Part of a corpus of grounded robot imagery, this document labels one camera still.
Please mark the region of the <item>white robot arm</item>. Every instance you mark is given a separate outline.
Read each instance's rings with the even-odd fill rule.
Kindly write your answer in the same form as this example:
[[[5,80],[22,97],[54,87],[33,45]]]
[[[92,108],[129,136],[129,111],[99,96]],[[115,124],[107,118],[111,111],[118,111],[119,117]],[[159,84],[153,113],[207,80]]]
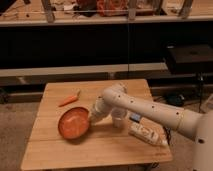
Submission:
[[[129,110],[195,142],[192,171],[213,171],[213,110],[200,114],[181,107],[130,96],[122,83],[105,88],[92,106],[90,122],[101,121],[114,108]]]

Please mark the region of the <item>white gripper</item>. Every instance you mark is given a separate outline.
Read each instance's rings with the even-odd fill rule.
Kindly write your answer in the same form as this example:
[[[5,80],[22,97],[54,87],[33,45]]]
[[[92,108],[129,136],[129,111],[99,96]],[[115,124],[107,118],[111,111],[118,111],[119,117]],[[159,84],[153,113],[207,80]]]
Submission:
[[[102,97],[98,97],[90,110],[89,121],[92,125],[106,118],[112,110],[112,106],[107,104]]]

